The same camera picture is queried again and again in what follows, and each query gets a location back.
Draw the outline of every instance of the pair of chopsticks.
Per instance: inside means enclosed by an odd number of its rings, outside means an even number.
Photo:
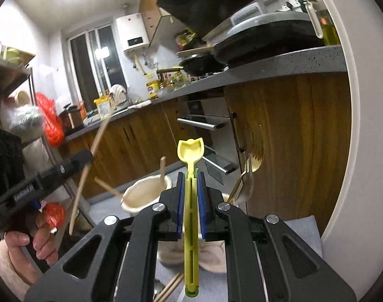
[[[184,273],[176,274],[164,289],[155,297],[154,302],[164,302],[185,277]]]

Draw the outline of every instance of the beige bowl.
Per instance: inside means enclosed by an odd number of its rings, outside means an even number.
[[[124,192],[122,209],[135,216],[142,209],[158,202],[162,191],[172,188],[169,176],[165,176],[164,179],[165,184],[162,184],[160,175],[137,180]]]

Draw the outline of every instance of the wooden upper cabinet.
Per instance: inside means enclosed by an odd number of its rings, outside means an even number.
[[[140,13],[143,17],[150,41],[154,37],[155,30],[162,17],[161,10],[157,6],[158,0],[141,0]]]

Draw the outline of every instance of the speckled countertop edge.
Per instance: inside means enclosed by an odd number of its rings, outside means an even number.
[[[248,63],[193,82],[177,91],[153,100],[152,104],[155,105],[180,96],[210,90],[220,86],[244,83],[251,80],[299,75],[303,73],[328,72],[347,72],[341,45],[301,50]],[[112,122],[134,112],[137,112],[137,109],[120,111],[114,114],[110,121]],[[74,138],[84,135],[85,133],[98,128],[100,124],[101,121],[95,122],[86,128],[67,136],[64,142],[69,142]]]

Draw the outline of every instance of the water heater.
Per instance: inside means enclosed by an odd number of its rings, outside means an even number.
[[[141,14],[117,18],[116,26],[123,51],[146,47],[150,44]]]

